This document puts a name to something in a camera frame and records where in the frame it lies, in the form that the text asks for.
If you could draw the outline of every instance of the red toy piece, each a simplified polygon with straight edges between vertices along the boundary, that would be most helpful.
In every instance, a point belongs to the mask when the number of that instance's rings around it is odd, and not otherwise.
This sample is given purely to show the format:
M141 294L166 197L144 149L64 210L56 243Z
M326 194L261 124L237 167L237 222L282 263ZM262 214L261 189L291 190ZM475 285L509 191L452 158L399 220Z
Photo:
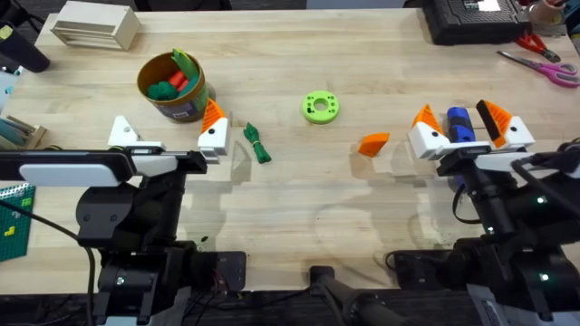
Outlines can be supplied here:
M171 76L171 78L169 78L168 82L173 85L173 87L175 87L178 91L179 91L179 86L181 86L181 84L185 81L185 84L188 84L188 80L185 78L185 75L183 74L183 72L178 71L175 72L173 74L173 76Z
M179 85L178 87L178 91L183 91L183 89L188 86L189 81L187 79L184 79L183 82Z

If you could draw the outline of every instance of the scissors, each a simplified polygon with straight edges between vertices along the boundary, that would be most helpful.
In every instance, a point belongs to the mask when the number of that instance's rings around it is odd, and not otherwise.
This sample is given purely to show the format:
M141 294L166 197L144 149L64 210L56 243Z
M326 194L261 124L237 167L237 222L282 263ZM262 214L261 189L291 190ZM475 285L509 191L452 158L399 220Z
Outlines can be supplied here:
M575 88L580 86L580 78L576 77L578 68L576 68L571 63L540 63L533 62L528 59L520 58L515 55L498 51L498 54L505 56L506 58L519 62L528 68L531 68L537 72L542 72L551 82L558 86Z
M528 33L525 31L524 34L516 40L516 43L524 49L542 54L542 56L550 62L557 63L561 61L560 57L554 53L554 51L547 49L544 42L542 42L542 39L534 33Z

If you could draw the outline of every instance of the red scissors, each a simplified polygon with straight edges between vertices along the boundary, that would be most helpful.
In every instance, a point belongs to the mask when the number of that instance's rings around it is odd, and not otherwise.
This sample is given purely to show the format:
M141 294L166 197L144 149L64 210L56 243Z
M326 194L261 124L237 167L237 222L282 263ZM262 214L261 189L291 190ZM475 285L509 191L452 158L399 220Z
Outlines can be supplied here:
M516 40L517 45L528 49L529 51L540 53L543 57L548 59L550 62L560 62L560 57L553 51L548 50L542 39L534 33L528 33L527 31Z

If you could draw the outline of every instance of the green toy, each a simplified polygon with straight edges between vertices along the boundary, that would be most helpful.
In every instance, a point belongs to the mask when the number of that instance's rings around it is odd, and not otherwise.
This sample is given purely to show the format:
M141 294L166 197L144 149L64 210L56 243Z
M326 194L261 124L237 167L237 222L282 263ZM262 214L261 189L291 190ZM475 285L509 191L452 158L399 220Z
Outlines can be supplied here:
M196 67L195 63L189 59L189 56L180 49L173 49L173 56L171 59L173 59L173 61L178 65L188 81L191 81L195 77L199 77L198 67Z
M167 81L152 84L147 89L147 96L155 101L171 101L178 98L179 92Z
M318 110L315 107L316 104L323 104L326 108ZM316 124L325 124L334 120L339 109L338 100L329 91L313 91L302 101L302 114L308 121Z
M0 189L0 199L32 212L34 187L22 184ZM26 255L29 232L29 217L0 207L0 262Z
M252 126L252 124L249 122L247 123L246 128L244 129L244 136L246 136L246 139L249 140L250 143L252 143L252 147L254 148L254 151L256 153L257 161L260 164L264 164L272 160L272 158L270 158L270 155L268 154L268 152L266 152L266 149L264 149L264 146L260 142L260 134L257 131L256 127Z

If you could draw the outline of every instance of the pink scissors handle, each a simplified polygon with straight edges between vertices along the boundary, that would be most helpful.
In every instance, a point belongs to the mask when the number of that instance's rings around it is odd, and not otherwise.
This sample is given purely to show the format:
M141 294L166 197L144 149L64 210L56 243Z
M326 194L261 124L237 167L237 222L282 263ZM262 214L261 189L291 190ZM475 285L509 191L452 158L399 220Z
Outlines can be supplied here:
M580 86L580 78L570 74L570 71L563 72L559 67L558 69L554 69L553 67L549 66L560 66L561 64L543 64L536 69L539 72L542 72L551 82L558 86L568 87L568 88L575 88Z
M557 63L557 64L550 64L550 63L540 63L542 67L546 67L553 71L575 75L578 73L578 68L574 66L572 63Z

